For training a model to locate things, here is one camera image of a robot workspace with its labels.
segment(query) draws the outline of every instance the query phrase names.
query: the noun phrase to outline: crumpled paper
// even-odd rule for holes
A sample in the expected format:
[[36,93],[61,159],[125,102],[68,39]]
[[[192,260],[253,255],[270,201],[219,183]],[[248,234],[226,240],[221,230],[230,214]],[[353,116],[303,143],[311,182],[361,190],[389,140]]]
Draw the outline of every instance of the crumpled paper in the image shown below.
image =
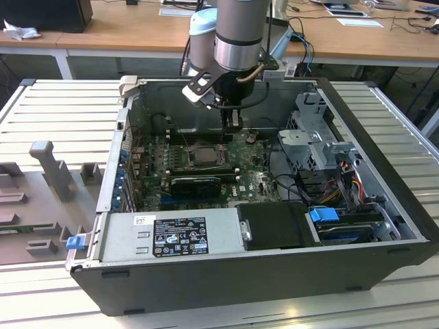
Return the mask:
[[9,24],[6,20],[3,20],[3,22],[5,23],[3,32],[12,39],[21,41],[22,39],[38,38],[41,36],[33,27],[18,27]]

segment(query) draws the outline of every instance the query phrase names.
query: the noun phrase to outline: sticker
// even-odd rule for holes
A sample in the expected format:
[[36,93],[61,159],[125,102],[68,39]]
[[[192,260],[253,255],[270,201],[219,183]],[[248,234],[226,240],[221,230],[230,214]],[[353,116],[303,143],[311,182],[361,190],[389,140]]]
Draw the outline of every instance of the sticker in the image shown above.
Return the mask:
[[0,231],[0,235],[1,234],[18,234],[19,233],[19,231],[17,231],[17,230],[3,230],[3,231]]
[[152,222],[155,219],[156,219],[156,215],[134,216],[133,225],[152,225]]
[[155,257],[188,256],[209,253],[206,219],[204,217],[157,219],[153,221],[154,247],[152,254]]

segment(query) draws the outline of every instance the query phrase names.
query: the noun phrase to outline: warning label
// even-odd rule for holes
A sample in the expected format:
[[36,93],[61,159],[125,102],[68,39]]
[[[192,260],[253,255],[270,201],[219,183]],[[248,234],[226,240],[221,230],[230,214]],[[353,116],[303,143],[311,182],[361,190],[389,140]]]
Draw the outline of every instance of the warning label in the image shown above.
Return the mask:
[[157,219],[152,250],[155,257],[208,254],[206,219]]

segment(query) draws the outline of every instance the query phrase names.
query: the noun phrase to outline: motherboard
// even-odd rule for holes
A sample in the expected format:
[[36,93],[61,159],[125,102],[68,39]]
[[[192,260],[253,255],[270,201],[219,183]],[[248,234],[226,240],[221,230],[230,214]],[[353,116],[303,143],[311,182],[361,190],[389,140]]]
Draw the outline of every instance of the motherboard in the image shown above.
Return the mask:
[[229,208],[280,201],[270,140],[251,132],[147,135],[132,152],[138,211]]

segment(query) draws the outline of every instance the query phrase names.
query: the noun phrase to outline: blue cable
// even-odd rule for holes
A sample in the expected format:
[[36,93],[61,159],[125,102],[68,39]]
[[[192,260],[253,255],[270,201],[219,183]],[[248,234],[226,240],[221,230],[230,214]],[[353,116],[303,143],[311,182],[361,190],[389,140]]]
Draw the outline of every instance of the blue cable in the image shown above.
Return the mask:
[[304,38],[302,38],[301,36],[299,36],[299,35],[296,34],[296,33],[294,33],[294,35],[295,35],[295,37],[297,37],[297,39],[299,39],[300,41],[303,42],[303,44],[306,46],[307,51],[308,51],[307,70],[306,70],[305,73],[303,74],[303,76],[306,77],[307,74],[308,74],[309,67],[311,66],[311,47],[309,46],[309,43],[308,43]]

